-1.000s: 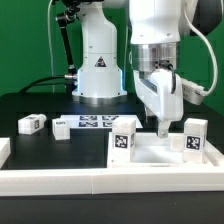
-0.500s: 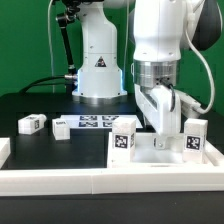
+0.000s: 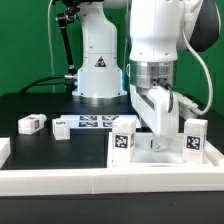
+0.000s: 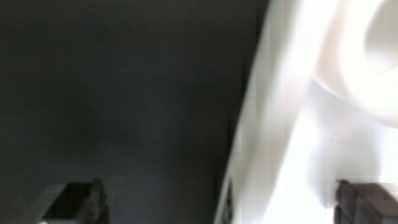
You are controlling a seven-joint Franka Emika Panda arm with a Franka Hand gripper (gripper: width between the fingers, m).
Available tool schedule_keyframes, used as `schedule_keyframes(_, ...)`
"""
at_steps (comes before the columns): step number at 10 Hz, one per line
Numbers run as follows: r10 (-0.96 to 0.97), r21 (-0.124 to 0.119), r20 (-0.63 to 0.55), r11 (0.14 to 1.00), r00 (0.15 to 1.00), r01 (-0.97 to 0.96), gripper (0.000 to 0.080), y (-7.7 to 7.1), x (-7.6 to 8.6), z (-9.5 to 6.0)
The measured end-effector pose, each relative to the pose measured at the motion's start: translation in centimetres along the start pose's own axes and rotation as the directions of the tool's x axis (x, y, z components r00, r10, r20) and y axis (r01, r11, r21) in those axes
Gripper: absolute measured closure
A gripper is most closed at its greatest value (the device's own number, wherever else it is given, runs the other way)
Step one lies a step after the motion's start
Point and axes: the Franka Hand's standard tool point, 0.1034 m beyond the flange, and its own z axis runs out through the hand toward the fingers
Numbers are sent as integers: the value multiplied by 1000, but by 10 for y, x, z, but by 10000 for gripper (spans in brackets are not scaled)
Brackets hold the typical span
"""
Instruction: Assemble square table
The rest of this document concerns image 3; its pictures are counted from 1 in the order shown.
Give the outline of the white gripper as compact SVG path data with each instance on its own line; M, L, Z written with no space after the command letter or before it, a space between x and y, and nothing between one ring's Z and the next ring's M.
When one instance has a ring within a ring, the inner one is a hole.
M173 96L173 108L169 110L170 94L164 88L157 86L147 91L147 95L137 92L137 87L130 86L132 107L146 125L155 134L152 135L151 149L162 151L165 139L175 137L179 129L179 105Z

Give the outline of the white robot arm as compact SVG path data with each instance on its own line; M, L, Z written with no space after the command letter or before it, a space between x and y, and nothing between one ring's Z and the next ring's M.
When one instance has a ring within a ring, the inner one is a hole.
M215 0L58 0L65 12L61 29L73 99L99 104L128 95L133 108L153 132L152 147L160 149L178 133L183 102L171 90L177 52L194 56L218 39L221 22ZM129 3L127 38L130 90L124 91L117 66L117 30L105 7Z

